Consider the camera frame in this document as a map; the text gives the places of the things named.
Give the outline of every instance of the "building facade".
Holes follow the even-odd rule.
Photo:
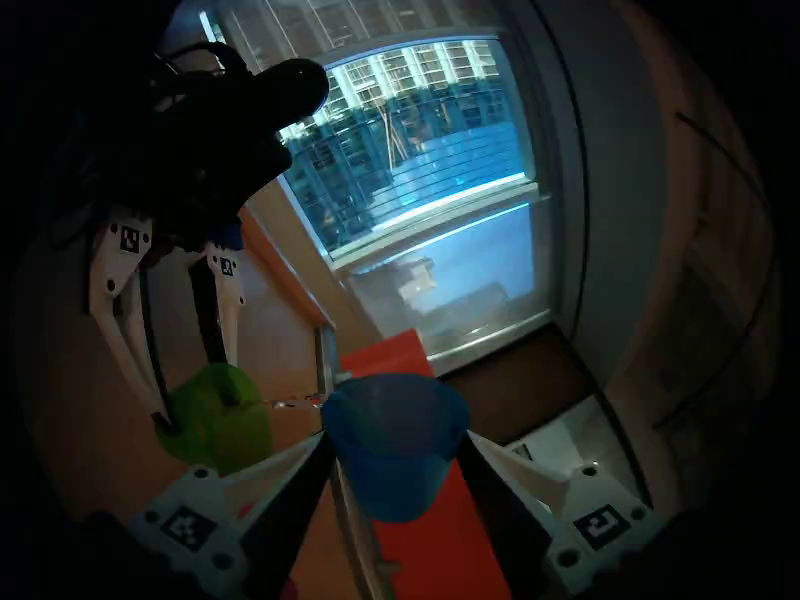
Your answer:
[[[386,34],[480,24],[483,10],[458,0],[238,0],[198,8],[197,19],[258,72]],[[523,171],[498,52],[492,40],[448,39],[328,71],[325,106],[280,135],[294,157],[286,179],[329,251]]]

